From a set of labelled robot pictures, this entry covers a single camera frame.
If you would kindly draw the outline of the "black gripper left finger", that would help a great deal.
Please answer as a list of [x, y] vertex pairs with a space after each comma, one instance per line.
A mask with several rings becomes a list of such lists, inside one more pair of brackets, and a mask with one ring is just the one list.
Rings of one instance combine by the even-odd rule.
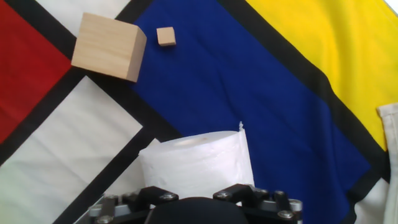
[[88, 223], [145, 223], [154, 207], [178, 200], [177, 194], [155, 186], [104, 195], [88, 209]]

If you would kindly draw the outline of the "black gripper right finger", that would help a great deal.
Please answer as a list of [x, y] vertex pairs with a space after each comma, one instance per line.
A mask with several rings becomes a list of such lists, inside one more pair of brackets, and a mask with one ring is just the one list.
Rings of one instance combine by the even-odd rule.
[[234, 204], [249, 223], [302, 224], [302, 202], [280, 190], [235, 184], [214, 193], [213, 199]]

